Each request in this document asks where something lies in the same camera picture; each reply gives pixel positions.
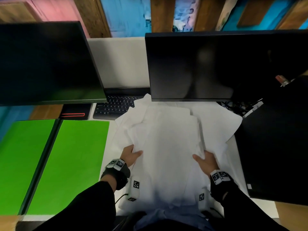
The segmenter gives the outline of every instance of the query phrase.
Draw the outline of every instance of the black keyboard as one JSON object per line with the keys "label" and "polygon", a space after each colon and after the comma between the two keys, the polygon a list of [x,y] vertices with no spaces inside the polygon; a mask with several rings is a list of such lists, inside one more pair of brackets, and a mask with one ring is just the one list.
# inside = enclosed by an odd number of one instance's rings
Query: black keyboard
{"label": "black keyboard", "polygon": [[97,103],[93,114],[94,119],[116,119],[127,112],[129,107],[135,107],[134,100],[142,96],[107,96],[108,103]]}

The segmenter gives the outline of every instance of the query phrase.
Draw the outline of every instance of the black sleeve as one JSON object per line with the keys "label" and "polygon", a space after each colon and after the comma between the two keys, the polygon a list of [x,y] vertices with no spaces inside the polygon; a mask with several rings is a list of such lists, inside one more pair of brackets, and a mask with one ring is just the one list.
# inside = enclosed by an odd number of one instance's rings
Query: black sleeve
{"label": "black sleeve", "polygon": [[287,230],[265,214],[240,189],[229,191],[221,205],[227,223],[234,230]]}
{"label": "black sleeve", "polygon": [[116,218],[113,190],[100,181],[78,194],[60,213],[35,229],[40,230],[111,230]]}

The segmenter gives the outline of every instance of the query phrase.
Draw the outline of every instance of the black monitor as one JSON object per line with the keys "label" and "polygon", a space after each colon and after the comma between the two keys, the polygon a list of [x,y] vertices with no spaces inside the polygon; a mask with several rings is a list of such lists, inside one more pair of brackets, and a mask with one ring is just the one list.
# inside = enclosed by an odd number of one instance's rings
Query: black monitor
{"label": "black monitor", "polygon": [[153,101],[247,101],[308,69],[308,30],[147,33]]}
{"label": "black monitor", "polygon": [[0,106],[105,101],[80,22],[0,24]]}

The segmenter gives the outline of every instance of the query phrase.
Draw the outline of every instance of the hand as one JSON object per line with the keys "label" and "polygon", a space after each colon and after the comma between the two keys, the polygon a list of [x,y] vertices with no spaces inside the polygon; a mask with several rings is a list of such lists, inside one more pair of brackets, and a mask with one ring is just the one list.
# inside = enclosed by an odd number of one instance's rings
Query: hand
{"label": "hand", "polygon": [[202,159],[200,156],[193,154],[193,158],[198,162],[201,170],[208,176],[211,176],[211,172],[216,169],[219,169],[218,164],[216,162],[215,156],[213,153],[209,151],[204,151],[205,159]]}
{"label": "hand", "polygon": [[134,145],[129,145],[127,147],[124,147],[120,159],[124,160],[127,164],[127,167],[130,167],[139,156],[142,155],[143,151],[137,151],[135,153],[132,153],[134,148]]}

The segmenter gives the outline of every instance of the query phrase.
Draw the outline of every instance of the green board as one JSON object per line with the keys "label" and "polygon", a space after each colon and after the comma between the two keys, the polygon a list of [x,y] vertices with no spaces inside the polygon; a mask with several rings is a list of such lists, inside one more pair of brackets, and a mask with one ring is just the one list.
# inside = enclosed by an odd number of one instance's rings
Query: green board
{"label": "green board", "polygon": [[0,143],[0,215],[17,215],[54,120],[13,123]]}
{"label": "green board", "polygon": [[99,180],[109,122],[64,120],[27,215],[55,215]]}

